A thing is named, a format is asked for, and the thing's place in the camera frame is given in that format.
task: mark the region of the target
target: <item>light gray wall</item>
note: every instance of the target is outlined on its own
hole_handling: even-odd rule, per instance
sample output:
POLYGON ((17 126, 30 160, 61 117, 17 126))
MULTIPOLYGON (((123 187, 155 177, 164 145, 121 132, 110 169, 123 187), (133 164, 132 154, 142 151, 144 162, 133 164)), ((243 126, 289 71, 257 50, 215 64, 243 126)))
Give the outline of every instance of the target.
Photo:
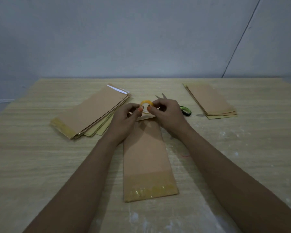
POLYGON ((221 77, 257 2, 0 0, 0 98, 39 77, 221 77))
POLYGON ((224 77, 291 76, 291 0, 261 0, 224 77))

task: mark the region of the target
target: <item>forearm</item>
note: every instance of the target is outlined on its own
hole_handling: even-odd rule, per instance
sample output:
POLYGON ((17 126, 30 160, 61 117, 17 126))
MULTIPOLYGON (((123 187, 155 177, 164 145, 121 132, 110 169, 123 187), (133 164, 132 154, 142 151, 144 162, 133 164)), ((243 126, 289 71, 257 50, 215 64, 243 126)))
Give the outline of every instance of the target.
POLYGON ((221 205, 244 232, 291 232, 291 209, 192 128, 178 136, 221 205))
POLYGON ((87 232, 116 146, 110 137, 102 137, 24 232, 87 232))

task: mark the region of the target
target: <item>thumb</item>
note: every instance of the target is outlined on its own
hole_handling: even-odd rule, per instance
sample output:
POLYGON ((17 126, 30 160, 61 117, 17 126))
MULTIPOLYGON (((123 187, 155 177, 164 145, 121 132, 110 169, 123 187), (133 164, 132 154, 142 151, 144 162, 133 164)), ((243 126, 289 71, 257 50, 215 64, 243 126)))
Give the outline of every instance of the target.
POLYGON ((132 119, 133 121, 136 121, 137 118, 142 115, 141 112, 142 112, 142 108, 138 108, 132 113, 132 115, 129 118, 132 119))
POLYGON ((160 116, 161 113, 163 113, 162 111, 159 111, 157 108, 155 108, 154 106, 149 106, 147 108, 147 110, 150 112, 150 114, 155 115, 156 117, 160 116))

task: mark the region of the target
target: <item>hand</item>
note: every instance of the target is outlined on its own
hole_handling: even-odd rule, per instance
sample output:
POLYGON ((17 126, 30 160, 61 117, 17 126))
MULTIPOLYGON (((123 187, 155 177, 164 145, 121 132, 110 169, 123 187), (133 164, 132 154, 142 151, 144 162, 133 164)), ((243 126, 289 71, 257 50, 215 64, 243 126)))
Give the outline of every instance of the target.
POLYGON ((179 136, 179 133, 190 128, 176 100, 158 99, 147 109, 158 118, 162 127, 173 135, 179 136))
POLYGON ((132 132, 135 121, 142 115, 142 110, 140 105, 135 103, 118 108, 105 135, 111 137, 118 145, 132 132))

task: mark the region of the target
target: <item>wooden table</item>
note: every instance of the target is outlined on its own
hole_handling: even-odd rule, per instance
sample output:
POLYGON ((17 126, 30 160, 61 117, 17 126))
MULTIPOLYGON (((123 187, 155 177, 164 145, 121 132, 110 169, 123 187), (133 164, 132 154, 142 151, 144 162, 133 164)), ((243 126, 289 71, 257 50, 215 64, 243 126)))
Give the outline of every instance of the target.
MULTIPOLYGON (((100 136, 68 140, 49 122, 108 82, 133 102, 164 93, 190 108, 196 131, 291 207, 291 85, 281 79, 41 79, 0 114, 0 232, 21 232, 94 147, 100 136), (208 120, 182 86, 200 81, 239 116, 208 120)), ((119 145, 90 232, 238 232, 186 148, 162 133, 180 194, 124 203, 119 145)))

